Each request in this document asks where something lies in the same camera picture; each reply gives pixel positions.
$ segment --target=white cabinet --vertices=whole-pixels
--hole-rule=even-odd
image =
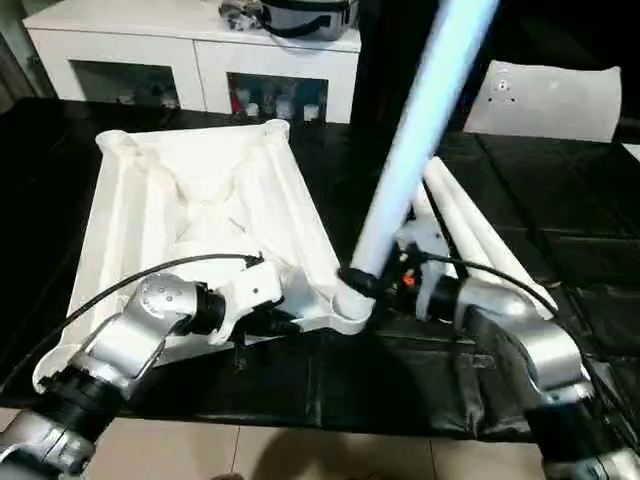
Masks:
[[[315,110],[349,122],[355,30],[334,42],[233,32],[213,0],[65,0],[25,26],[63,99],[266,117],[278,114],[273,102],[294,121]]]
[[[158,103],[177,101],[180,108],[205,109],[190,40],[40,29],[30,34],[62,99],[133,103],[137,94],[147,99],[138,103],[153,103],[157,97]],[[142,76],[136,74],[142,68],[136,67],[143,67]],[[136,89],[136,81],[146,88]]]

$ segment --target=white pole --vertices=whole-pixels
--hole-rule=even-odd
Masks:
[[[379,276],[425,163],[438,146],[499,0],[448,0],[440,8],[400,119],[351,267]]]

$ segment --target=floor tile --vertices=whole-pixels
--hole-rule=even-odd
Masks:
[[[535,445],[431,441],[438,480],[544,480]]]
[[[245,480],[432,480],[428,440],[241,427],[233,471]]]
[[[88,480],[208,480],[231,471],[239,427],[116,419]]]
[[[7,428],[7,425],[13,420],[13,417],[16,416],[18,410],[13,410],[10,408],[0,408],[0,432]]]

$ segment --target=white chair back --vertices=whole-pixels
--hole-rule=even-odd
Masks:
[[[465,132],[611,142],[620,67],[579,71],[492,61]]]

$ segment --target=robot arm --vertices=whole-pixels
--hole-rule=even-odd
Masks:
[[[0,477],[17,479],[18,471],[24,478],[82,473],[98,437],[154,365],[169,335],[204,334],[210,343],[222,344],[240,318],[281,297],[268,262],[244,270],[216,291],[171,274],[145,278],[124,310],[103,322],[50,379],[34,407],[20,412],[0,435]]]
[[[638,457],[599,418],[573,339],[528,297],[474,278],[440,278],[429,312],[491,352],[522,407],[549,479],[640,480]]]

